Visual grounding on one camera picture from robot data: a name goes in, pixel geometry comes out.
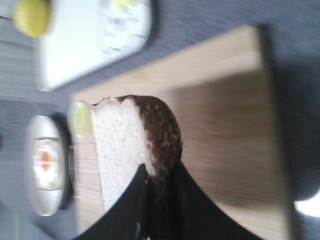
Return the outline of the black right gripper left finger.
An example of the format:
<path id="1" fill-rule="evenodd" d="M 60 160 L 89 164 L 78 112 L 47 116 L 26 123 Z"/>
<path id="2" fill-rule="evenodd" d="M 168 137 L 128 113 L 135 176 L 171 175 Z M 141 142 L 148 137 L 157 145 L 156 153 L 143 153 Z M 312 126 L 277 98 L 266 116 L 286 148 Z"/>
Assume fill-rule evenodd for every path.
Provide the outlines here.
<path id="1" fill-rule="evenodd" d="M 77 240 L 147 240 L 149 180 L 140 164 L 127 189 L 97 222 Z"/>

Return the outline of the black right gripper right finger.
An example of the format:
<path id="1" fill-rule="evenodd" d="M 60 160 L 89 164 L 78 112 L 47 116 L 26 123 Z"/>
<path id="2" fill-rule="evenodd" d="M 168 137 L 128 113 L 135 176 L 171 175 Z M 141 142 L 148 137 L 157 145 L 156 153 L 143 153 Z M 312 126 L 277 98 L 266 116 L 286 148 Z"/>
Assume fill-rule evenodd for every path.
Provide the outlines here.
<path id="1" fill-rule="evenodd" d="M 258 240 L 224 213 L 193 180 L 182 162 L 148 189 L 151 240 Z"/>

